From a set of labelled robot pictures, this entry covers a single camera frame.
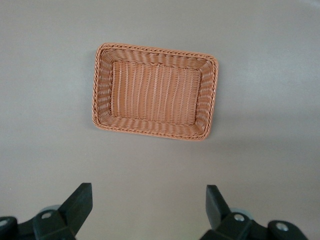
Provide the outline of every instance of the gray surface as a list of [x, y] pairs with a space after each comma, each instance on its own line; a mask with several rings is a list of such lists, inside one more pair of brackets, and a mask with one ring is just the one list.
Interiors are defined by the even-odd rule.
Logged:
[[[209, 138], [97, 129], [104, 42], [214, 55]], [[318, 0], [1, 1], [0, 216], [28, 220], [92, 182], [79, 240], [197, 240], [216, 184], [258, 223], [320, 239], [319, 42]]]

